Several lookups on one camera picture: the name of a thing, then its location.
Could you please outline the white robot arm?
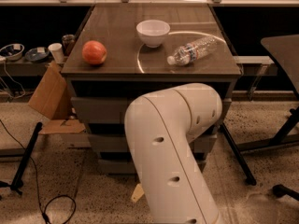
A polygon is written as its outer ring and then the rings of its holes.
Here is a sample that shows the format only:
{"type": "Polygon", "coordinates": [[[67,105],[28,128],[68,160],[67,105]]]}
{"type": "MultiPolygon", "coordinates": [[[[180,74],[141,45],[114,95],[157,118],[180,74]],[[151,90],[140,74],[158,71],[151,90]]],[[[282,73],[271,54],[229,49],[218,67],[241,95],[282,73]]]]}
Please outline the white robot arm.
{"type": "Polygon", "coordinates": [[[156,224],[224,224],[190,142],[221,116],[218,93],[191,83],[144,94],[128,106],[128,147],[156,224]]]}

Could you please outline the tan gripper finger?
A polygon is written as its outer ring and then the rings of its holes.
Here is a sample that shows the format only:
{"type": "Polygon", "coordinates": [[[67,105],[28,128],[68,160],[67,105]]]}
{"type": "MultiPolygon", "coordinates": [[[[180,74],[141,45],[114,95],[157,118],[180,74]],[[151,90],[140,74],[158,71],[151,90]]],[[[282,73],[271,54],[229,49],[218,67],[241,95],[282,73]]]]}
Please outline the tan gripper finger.
{"type": "Polygon", "coordinates": [[[141,184],[137,184],[132,193],[131,201],[133,203],[137,203],[142,198],[143,195],[144,195],[144,190],[143,190],[141,184]]]}

